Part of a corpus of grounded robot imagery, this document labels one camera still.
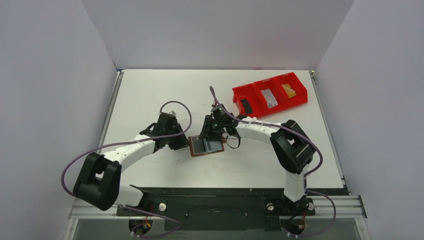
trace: small object in bin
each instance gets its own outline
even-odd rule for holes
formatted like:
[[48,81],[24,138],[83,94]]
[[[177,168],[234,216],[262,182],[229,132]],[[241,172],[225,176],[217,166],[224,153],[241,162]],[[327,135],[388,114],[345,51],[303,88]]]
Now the small object in bin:
[[268,108],[273,108],[273,107],[278,105],[276,97],[273,95],[273,93],[271,92],[271,90],[269,88],[263,89],[260,92],[262,93],[263,97],[265,98],[266,105],[268,106]]
[[308,102],[308,91],[294,72],[232,89],[240,115],[265,117]]
[[243,98],[241,100],[241,105],[243,105],[243,109],[244,109],[244,114],[245,115],[249,115],[249,114],[252,114],[253,113],[252,107],[249,104],[249,102],[248,102],[247,99]]
[[296,96],[295,90],[288,84],[281,84],[282,88],[284,88],[285,93],[288,95],[288,98],[291,99]]

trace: gray wall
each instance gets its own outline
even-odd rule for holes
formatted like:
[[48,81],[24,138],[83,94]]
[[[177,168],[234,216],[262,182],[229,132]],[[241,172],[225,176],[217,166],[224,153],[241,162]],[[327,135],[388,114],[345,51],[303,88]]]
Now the gray wall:
[[0,239],[58,240],[116,70],[79,0],[1,1],[0,23]]
[[423,239],[424,2],[356,0],[316,70],[375,240]]
[[315,69],[354,0],[81,0],[118,68]]

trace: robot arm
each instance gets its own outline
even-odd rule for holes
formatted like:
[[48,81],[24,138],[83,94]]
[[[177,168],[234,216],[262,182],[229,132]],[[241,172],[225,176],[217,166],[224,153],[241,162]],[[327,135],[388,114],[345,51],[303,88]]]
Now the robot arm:
[[151,124],[135,136],[133,144],[118,147],[104,154],[90,153],[82,165],[73,194],[103,211],[114,204],[138,206],[143,193],[132,186],[121,185],[121,173],[141,158],[155,153],[166,145],[172,150],[187,147],[189,141],[184,134],[150,139],[182,131],[175,115],[161,113],[157,123]]
[[[241,115],[236,118],[247,122],[253,121],[251,117]],[[273,124],[282,125],[307,137],[294,120]],[[211,115],[205,117],[199,137],[208,141],[220,141],[222,134],[225,132],[230,136],[255,139],[271,144],[279,163],[286,170],[284,196],[293,203],[304,198],[306,195],[304,175],[315,152],[305,140],[276,126],[263,126],[235,121],[219,106],[213,106]]]

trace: screw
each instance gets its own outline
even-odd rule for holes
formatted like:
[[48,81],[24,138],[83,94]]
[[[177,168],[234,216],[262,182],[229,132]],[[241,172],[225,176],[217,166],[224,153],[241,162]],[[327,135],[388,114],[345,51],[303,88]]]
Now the screw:
[[159,211],[163,212],[165,209],[167,209],[167,205],[165,203],[159,204]]

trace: white table surface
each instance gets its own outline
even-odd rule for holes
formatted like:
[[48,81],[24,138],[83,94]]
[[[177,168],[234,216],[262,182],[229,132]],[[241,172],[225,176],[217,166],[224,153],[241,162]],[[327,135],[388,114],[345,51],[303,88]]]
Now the white table surface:
[[[235,115],[232,88],[243,84],[294,72],[308,91],[308,103],[269,117],[267,122],[297,121],[324,156],[319,170],[308,177],[308,188],[342,188],[343,184],[309,72],[289,70],[161,70],[126,69],[117,94],[104,144],[129,141],[138,132],[158,120],[161,105],[169,100],[183,102],[191,110],[193,123],[186,136],[198,135],[205,115],[210,113],[216,96]],[[186,110],[169,104],[185,129],[189,122]],[[237,145],[237,140],[230,140]],[[319,162],[313,156],[311,169]],[[286,173],[271,145],[241,139],[237,149],[191,157],[189,148],[177,151],[167,146],[139,160],[122,173],[121,183],[138,187],[163,188],[284,188]]]

